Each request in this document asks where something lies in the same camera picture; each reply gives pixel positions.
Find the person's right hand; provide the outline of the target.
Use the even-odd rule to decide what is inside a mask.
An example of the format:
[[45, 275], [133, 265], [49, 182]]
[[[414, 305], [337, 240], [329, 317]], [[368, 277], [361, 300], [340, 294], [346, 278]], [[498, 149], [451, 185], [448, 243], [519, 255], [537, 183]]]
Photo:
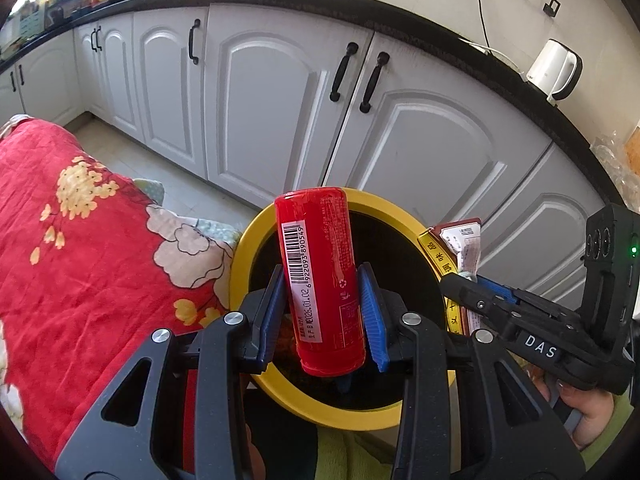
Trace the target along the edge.
[[574, 445], [582, 450], [596, 440], [608, 426], [614, 413], [614, 396], [599, 389], [582, 391], [562, 382], [557, 382], [556, 388], [559, 398], [566, 405], [582, 413], [582, 419], [572, 433]]

